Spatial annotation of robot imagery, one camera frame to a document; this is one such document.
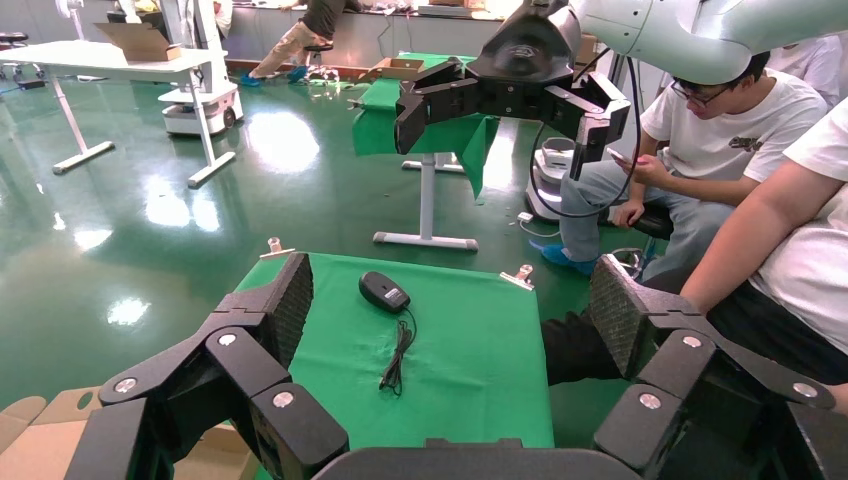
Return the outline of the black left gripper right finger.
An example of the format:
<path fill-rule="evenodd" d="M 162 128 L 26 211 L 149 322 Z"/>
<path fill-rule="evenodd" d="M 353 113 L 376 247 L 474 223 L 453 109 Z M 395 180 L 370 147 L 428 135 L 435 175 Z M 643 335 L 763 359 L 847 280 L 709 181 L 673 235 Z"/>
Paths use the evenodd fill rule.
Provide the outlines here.
<path fill-rule="evenodd" d="M 628 389 L 594 437 L 643 479 L 832 479 L 835 400 L 603 256 L 588 313 Z"/>

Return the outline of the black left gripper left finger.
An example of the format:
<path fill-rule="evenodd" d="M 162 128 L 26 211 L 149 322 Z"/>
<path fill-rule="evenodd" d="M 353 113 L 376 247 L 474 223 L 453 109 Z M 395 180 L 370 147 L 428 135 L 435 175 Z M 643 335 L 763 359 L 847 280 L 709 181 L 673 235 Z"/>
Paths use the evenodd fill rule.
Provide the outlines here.
<path fill-rule="evenodd" d="M 227 422 L 275 479 L 309 479 L 347 452 L 345 429 L 290 365 L 314 296 L 309 256 L 268 284 L 228 294 L 199 329 L 101 387 L 69 479 L 170 479 Z"/>

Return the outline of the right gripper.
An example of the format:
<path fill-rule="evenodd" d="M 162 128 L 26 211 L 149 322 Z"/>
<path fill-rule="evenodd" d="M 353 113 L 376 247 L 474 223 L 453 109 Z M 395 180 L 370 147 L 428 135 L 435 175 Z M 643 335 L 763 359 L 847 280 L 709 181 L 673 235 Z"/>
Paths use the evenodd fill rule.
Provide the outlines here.
<path fill-rule="evenodd" d="M 546 125 L 574 142 L 568 175 L 578 180 L 586 163 L 600 161 L 622 137 L 631 107 L 602 73 L 589 72 L 571 86 L 580 42 L 568 2 L 523 2 L 466 71 L 459 58 L 448 58 L 400 82 L 396 151 L 409 153 L 430 124 L 478 112 L 538 120 L 546 108 Z"/>

